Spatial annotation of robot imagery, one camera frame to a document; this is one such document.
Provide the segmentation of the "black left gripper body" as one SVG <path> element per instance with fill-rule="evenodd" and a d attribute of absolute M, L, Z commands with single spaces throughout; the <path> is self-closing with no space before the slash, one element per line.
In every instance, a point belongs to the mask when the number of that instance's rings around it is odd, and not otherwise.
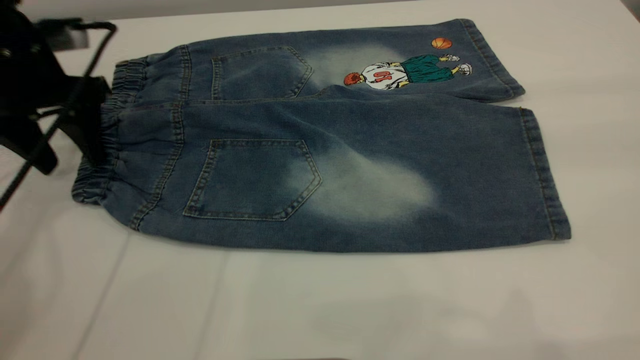
<path fill-rule="evenodd" d="M 56 51 L 78 47 L 73 32 L 80 17 L 44 18 L 32 22 L 19 0 L 3 0 L 0 9 L 1 116 L 39 120 L 38 109 L 65 104 L 64 80 Z"/>

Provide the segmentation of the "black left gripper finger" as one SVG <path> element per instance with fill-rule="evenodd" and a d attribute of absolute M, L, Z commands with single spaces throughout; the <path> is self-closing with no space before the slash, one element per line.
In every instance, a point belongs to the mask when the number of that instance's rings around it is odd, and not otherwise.
<path fill-rule="evenodd" d="M 0 117 L 0 143 L 24 160 L 33 159 L 35 169 L 49 175 L 58 165 L 58 158 L 48 143 L 35 156 L 33 153 L 44 134 L 35 120 L 29 116 Z"/>
<path fill-rule="evenodd" d="M 106 79 L 100 77 L 66 76 L 64 100 L 60 114 L 60 130 L 80 149 L 90 166 L 96 166 L 105 159 L 102 142 L 101 107 L 111 95 Z"/>

